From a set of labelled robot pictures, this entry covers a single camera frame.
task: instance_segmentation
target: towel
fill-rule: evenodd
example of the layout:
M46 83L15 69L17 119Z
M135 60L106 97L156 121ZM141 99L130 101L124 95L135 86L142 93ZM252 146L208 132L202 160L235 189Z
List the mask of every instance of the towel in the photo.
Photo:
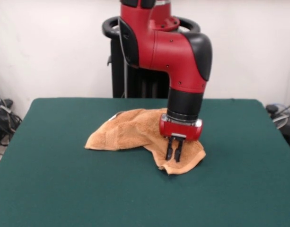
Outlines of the towel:
M159 120L163 109L134 109L117 113L103 123L88 138L85 148L91 150L120 151L144 147L153 154L154 161L160 170L169 175L185 174L192 170L206 156L199 141L185 141L180 161L166 160L168 139L159 133ZM173 151L178 141L173 140Z

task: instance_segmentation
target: black cylindrical joint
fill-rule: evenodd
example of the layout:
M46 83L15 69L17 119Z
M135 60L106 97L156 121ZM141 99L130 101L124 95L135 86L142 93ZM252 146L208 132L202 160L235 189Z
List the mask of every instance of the black cylindrical joint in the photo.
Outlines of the black cylindrical joint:
M202 106L203 93L169 90L167 115L177 121L194 122Z

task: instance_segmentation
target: black joint cover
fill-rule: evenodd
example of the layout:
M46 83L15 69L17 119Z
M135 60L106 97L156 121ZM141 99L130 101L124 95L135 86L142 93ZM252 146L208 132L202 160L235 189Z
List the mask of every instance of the black joint cover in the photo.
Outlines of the black joint cover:
M121 3L126 6L137 7L139 0L121 0Z
M198 118L202 99L203 93L189 93L171 88L167 115L177 121L194 122Z
M141 7L144 9L152 9L156 0L141 0Z
M210 39L203 33L186 32L183 35L188 39L201 77L208 81L212 66L212 45Z

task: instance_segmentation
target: electrical cord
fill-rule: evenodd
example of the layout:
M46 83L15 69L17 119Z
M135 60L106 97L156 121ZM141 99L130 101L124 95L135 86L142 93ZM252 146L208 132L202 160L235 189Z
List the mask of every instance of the electrical cord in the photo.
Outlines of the electrical cord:
M281 116L281 117L278 117L278 118L275 118L273 119L273 122L276 123L278 121L281 121L281 120L284 120L284 119L289 119L290 118L290 115L284 115L284 116Z
M290 84L290 70L289 70L289 74L288 74L288 81L287 81L287 84L288 84L288 85ZM287 87L287 89L286 89L285 101L287 101L287 99L288 99L289 88L290 88L290 87Z
M276 105L276 106L282 107L282 108L284 108L284 109L287 109L287 107L286 107L285 105L283 105L283 104L280 104L280 103L273 103L273 104L271 104L271 105Z
M7 108L6 102L0 96L0 146L6 147L2 140L8 136L8 142L12 139L22 119Z
M281 129L282 127L284 127L288 123L288 121L289 121L289 119L285 118L283 123L277 125L277 129Z
M290 109L290 105L289 105L288 107L286 107L285 109L283 109L282 111L278 112L278 113L276 114L276 116L282 114L283 112L285 112L285 111L287 111L287 110L289 110L289 109Z

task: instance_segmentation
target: green felt surface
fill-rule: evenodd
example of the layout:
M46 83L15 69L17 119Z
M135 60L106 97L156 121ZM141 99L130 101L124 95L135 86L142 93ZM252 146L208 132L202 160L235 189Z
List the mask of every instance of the green felt surface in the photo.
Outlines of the green felt surface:
M184 175L83 148L118 111L166 104L35 100L0 163L0 227L290 227L290 148L255 100L204 100L207 156Z

